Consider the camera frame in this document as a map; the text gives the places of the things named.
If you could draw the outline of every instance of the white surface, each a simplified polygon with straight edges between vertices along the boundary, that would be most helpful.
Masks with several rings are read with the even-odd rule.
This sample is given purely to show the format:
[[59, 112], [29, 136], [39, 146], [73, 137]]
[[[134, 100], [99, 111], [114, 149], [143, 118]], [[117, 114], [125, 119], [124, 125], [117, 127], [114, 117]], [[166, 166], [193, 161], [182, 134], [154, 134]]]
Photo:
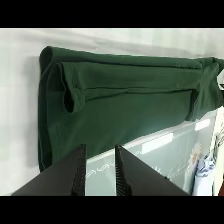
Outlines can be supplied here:
[[224, 58], [224, 29], [0, 29], [0, 195], [39, 173], [38, 57], [48, 46], [95, 53]]

